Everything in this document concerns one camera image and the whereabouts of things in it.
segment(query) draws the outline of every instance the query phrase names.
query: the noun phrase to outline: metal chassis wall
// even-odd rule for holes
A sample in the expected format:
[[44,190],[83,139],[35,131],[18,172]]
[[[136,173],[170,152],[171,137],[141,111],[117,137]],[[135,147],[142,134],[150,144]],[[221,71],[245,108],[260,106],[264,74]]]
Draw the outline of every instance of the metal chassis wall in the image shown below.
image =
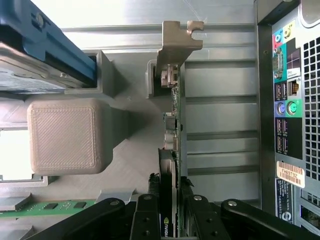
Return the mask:
[[[63,9],[61,4],[32,1],[58,26],[69,28],[64,32],[79,48],[90,53],[102,50],[112,61],[116,78],[112,103],[129,111],[130,138],[116,147],[114,161],[103,173],[62,176],[48,187],[0,190],[31,191],[40,201],[93,199],[101,190],[123,187],[145,193],[149,174],[158,171],[161,116],[171,107],[169,98],[144,99],[147,64],[161,48],[162,21],[180,21],[184,28],[188,20],[201,20],[207,27],[197,38],[205,40],[205,48],[191,55],[184,73],[188,175],[196,186],[194,193],[211,201],[236,198],[260,207],[252,0],[164,0],[162,5],[153,4],[155,0],[115,0],[116,9],[111,0],[93,0],[79,1],[75,11],[70,11],[73,1],[57,0]],[[28,217],[17,223],[40,231],[61,219]]]
[[299,5],[299,0],[255,0],[256,68],[260,132],[261,209],[276,212],[272,24]]

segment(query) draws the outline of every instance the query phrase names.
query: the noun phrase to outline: metal bracket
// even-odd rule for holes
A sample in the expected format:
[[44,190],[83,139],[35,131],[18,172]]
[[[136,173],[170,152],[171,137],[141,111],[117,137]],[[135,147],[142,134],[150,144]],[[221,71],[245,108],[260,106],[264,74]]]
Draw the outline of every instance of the metal bracket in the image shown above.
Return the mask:
[[195,30],[204,29],[203,21],[188,21],[187,29],[180,29],[179,21],[162,23],[162,49],[157,53],[155,75],[161,78],[162,87],[170,87],[177,83],[179,67],[193,51],[203,47],[202,40],[192,38]]
[[133,215],[130,240],[160,240],[160,216],[158,198],[151,194],[139,197]]
[[115,188],[101,190],[100,195],[95,200],[95,203],[99,203],[102,200],[109,198],[120,199],[124,204],[128,204],[131,201],[131,197],[135,192],[135,188]]
[[0,211],[17,211],[22,205],[31,200],[30,192],[11,192],[1,194]]
[[35,233],[32,225],[20,225],[18,222],[4,221],[0,225],[0,239],[25,240]]

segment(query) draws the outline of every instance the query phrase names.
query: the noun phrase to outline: serial number sticker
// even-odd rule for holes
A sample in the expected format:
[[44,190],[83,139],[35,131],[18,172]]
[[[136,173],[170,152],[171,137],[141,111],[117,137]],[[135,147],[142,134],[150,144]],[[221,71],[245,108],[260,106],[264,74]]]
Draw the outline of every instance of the serial number sticker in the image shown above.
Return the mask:
[[278,178],[287,181],[300,188],[306,187],[305,170],[301,167],[291,165],[282,161],[276,162],[276,175]]

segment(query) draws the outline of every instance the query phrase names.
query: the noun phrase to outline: circuit board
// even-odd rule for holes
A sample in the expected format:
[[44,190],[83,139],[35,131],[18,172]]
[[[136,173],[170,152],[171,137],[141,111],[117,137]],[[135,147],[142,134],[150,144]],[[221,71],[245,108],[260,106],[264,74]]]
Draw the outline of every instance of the circuit board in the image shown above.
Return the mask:
[[21,218],[46,215],[73,215],[95,204],[95,200],[29,202],[16,211],[2,211],[0,218]]
[[[178,196],[181,194],[181,145],[182,145],[182,124],[181,124],[181,97],[182,97],[182,79],[180,76],[180,71],[178,72],[178,84],[172,88],[171,99],[172,99],[172,114],[176,119],[176,129],[175,134],[177,137],[177,149],[175,152],[175,161],[176,161],[176,173],[177,173],[177,192]],[[181,208],[177,208],[177,229],[178,236],[182,231],[183,226],[183,211]]]

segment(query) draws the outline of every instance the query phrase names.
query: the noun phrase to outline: hard drive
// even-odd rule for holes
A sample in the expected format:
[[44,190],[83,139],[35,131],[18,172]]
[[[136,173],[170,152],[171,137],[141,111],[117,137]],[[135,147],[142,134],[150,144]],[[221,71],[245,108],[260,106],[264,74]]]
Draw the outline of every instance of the hard drive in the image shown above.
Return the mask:
[[0,91],[94,88],[96,63],[30,0],[0,0]]

